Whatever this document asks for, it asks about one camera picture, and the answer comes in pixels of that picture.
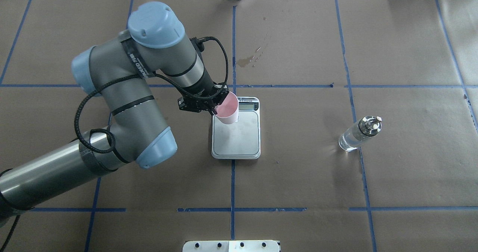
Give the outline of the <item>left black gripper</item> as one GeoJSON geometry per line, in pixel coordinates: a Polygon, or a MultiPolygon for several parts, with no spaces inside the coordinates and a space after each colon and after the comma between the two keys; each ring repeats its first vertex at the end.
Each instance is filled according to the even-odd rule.
{"type": "Polygon", "coordinates": [[[181,97],[178,99],[178,108],[182,111],[200,113],[207,111],[211,116],[217,115],[217,106],[222,104],[227,94],[229,94],[229,87],[225,82],[213,82],[212,89],[193,94],[188,90],[178,87],[181,97]]]}

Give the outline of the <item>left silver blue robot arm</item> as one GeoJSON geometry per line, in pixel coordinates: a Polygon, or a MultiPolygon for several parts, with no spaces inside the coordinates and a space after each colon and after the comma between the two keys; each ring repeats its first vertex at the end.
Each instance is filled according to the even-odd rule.
{"type": "Polygon", "coordinates": [[[176,140],[146,80],[176,88],[182,111],[217,114],[229,70],[224,81],[211,79],[202,58],[207,41],[227,56],[216,37],[189,38],[167,4],[151,1],[131,12],[118,36],[77,55],[71,70],[87,96],[74,116],[76,138],[1,173],[1,225],[130,162],[148,169],[171,158],[176,140]]]}

